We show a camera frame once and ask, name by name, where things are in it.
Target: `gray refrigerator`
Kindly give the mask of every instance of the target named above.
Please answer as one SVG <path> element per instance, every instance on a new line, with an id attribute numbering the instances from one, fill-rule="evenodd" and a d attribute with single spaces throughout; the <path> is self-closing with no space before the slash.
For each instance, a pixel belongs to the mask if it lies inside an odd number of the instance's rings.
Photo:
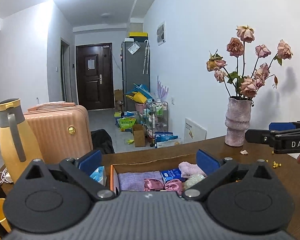
<path id="1" fill-rule="evenodd" d="M 128 49 L 133 45 L 133 42 L 123 42 L 122 43 L 122 87 L 123 94 L 133 90 L 134 84 L 145 85 L 150 89 L 150 64 L 148 74 L 143 72 L 143 64 L 145 60 L 145 50 L 146 43 L 140 42 L 140 48 L 131 54 Z M 135 111 L 135 103 L 132 99 L 124 96 L 124 110 L 125 111 Z"/>

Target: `purple ceramic vase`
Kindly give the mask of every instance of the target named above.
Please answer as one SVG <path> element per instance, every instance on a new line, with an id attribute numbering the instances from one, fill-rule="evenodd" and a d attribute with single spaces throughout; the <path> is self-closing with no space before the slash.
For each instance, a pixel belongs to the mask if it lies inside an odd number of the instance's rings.
<path id="1" fill-rule="evenodd" d="M 250 126 L 251 100 L 229 98 L 225 125 L 228 127 L 225 143 L 239 147 L 244 143 L 244 134 Z"/>

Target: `bouquet of dried roses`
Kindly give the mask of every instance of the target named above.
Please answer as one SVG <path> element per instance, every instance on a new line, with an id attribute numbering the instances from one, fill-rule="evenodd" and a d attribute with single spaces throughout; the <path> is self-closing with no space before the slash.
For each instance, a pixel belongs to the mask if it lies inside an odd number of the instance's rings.
<path id="1" fill-rule="evenodd" d="M 237 68 L 235 71 L 229 73 L 226 70 L 226 61 L 223 60 L 216 51 L 214 55 L 210 53 L 210 59 L 207 61 L 207 70 L 214 71 L 214 76 L 219 83 L 225 83 L 225 77 L 228 78 L 227 83 L 232 84 L 235 88 L 236 98 L 237 100 L 252 100 L 258 92 L 258 90 L 265 85 L 265 82 L 268 78 L 274 76 L 274 87 L 278 85 L 277 77 L 270 74 L 270 67 L 273 61 L 277 61 L 280 65 L 282 65 L 283 59 L 291 59 L 293 53 L 291 52 L 290 46 L 285 43 L 283 40 L 279 42 L 278 52 L 271 60 L 270 64 L 263 63 L 256 70 L 258 60 L 260 58 L 265 58 L 271 55 L 271 51 L 264 45 L 256 46 L 256 55 L 257 61 L 255 63 L 254 69 L 252 71 L 251 77 L 249 75 L 245 76 L 245 45 L 246 43 L 251 43 L 254 41 L 254 30 L 247 26 L 237 26 L 237 36 L 240 38 L 231 38 L 230 43 L 227 45 L 227 51 L 230 52 L 230 56 L 234 56 L 237 58 Z M 243 57 L 243 70 L 242 75 L 238 72 L 239 65 L 239 57 Z M 231 97 L 228 87 L 225 83 L 226 89 L 229 93 L 229 97 Z"/>

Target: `black cloth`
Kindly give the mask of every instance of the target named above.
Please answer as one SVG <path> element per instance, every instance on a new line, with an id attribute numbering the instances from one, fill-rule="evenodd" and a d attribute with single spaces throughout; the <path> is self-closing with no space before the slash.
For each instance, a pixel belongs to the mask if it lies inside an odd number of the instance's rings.
<path id="1" fill-rule="evenodd" d="M 91 132 L 92 145 L 94 150 L 100 150 L 102 154 L 115 153 L 112 146 L 111 136 L 104 129 Z"/>

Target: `gray ribbed panel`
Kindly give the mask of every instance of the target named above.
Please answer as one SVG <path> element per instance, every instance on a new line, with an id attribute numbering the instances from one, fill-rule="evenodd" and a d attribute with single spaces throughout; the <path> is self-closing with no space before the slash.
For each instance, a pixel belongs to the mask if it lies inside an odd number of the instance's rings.
<path id="1" fill-rule="evenodd" d="M 175 192 L 122 192 L 100 201 L 69 230 L 29 235 L 14 230 L 6 240 L 292 240 L 286 232 L 268 236 L 234 233 L 216 224 L 197 202 Z"/>

